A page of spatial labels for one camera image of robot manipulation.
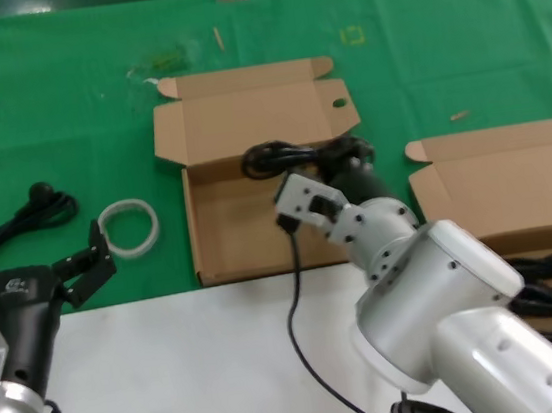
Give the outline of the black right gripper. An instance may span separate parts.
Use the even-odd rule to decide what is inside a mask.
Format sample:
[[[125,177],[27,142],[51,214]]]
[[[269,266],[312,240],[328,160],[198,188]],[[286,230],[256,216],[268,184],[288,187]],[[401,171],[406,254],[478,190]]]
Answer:
[[[354,205],[376,198],[397,199],[366,157],[347,155],[327,160],[323,167],[325,183],[339,190]]]

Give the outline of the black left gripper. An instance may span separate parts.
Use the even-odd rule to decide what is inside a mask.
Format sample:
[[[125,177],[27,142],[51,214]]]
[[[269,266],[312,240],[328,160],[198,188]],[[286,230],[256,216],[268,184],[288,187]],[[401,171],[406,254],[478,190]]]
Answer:
[[[45,265],[1,270],[0,348],[6,352],[0,380],[44,397],[64,301],[81,307],[116,272],[97,220],[89,226],[87,248],[58,260],[53,270]]]

